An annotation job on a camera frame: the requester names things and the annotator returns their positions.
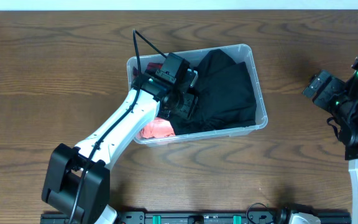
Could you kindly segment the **pink printed t-shirt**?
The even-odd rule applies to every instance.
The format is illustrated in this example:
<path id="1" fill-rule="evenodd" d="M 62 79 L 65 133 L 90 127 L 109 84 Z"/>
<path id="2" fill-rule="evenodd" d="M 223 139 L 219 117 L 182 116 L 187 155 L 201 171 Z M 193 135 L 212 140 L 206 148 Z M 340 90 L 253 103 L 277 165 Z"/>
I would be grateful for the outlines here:
<path id="1" fill-rule="evenodd" d="M 155 118 L 153 121 L 143 127 L 138 137 L 142 139 L 167 138 L 175 136 L 175 132 L 169 121 L 162 118 Z"/>

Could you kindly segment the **red navy plaid shirt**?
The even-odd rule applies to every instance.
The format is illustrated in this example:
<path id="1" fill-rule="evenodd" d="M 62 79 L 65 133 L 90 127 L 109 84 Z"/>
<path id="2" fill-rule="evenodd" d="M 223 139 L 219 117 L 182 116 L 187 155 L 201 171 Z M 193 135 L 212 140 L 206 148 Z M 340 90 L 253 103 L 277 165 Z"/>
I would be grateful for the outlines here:
<path id="1" fill-rule="evenodd" d="M 154 74 L 157 70 L 160 70 L 162 67 L 162 63 L 148 63 L 147 68 L 145 69 L 145 71 L 149 74 Z M 139 71 L 136 67 L 132 68 L 132 78 L 137 77 L 139 74 Z"/>

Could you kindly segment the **black garment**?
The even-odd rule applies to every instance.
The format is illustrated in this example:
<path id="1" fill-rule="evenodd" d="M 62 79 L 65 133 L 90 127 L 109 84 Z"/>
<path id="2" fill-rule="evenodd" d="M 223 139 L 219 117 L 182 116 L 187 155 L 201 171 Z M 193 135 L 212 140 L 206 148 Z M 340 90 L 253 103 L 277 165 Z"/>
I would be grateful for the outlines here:
<path id="1" fill-rule="evenodd" d="M 255 125 L 257 103 L 245 62 L 236 63 L 222 50 L 212 50 L 195 68 L 198 102 L 190 119 L 171 115 L 176 135 Z"/>

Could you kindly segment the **clear plastic storage bin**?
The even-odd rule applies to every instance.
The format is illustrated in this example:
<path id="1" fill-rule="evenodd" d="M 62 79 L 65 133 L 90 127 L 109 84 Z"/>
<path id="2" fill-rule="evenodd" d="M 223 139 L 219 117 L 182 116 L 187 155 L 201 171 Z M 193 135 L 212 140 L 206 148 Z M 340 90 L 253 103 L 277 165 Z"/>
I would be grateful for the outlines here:
<path id="1" fill-rule="evenodd" d="M 196 141 L 201 139 L 218 138 L 218 137 L 225 137 L 225 136 L 229 136 L 229 137 L 242 136 L 266 127 L 268 123 L 268 116 L 265 109 L 265 104 L 264 104 L 262 90 L 260 87 L 260 82 L 257 74 L 257 69 L 254 63 L 252 49 L 247 44 L 227 45 L 222 47 L 188 50 L 188 51 L 174 52 L 174 53 L 189 61 L 191 66 L 197 66 L 200 64 L 201 60 L 207 55 L 209 51 L 215 49 L 221 49 L 228 56 L 230 56 L 236 63 L 241 63 L 241 62 L 246 63 L 247 71 L 249 73 L 252 82 L 254 96 L 257 103 L 256 112 L 255 112 L 255 125 L 248 126 L 248 127 L 241 127 L 241 128 L 222 129 L 217 131 L 170 136 L 166 138 L 144 139 L 140 136 L 140 134 L 137 134 L 134 138 L 134 141 L 136 143 L 145 144 L 149 147 L 162 146 L 170 143 L 179 143 L 185 141 Z M 149 62 L 163 63 L 164 60 L 165 59 L 160 54 L 140 56 L 142 71 L 144 72 Z M 127 79 L 128 79 L 127 82 L 128 82 L 129 90 L 131 89 L 131 84 L 134 79 L 134 75 L 133 75 L 134 67 L 137 68 L 136 56 L 131 57 L 126 64 Z"/>

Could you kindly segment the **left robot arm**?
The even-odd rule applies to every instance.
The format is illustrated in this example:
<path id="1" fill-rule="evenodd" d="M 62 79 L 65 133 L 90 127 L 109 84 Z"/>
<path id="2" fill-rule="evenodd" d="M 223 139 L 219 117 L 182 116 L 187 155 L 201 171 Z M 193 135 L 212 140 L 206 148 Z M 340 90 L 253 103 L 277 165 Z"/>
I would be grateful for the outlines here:
<path id="1" fill-rule="evenodd" d="M 129 143 L 158 115 L 188 119 L 197 97 L 189 61 L 165 56 L 156 71 L 139 70 L 122 105 L 90 136 L 74 147 L 59 144 L 50 156 L 42 200 L 64 213 L 62 223 L 114 223 L 108 205 L 110 171 Z"/>

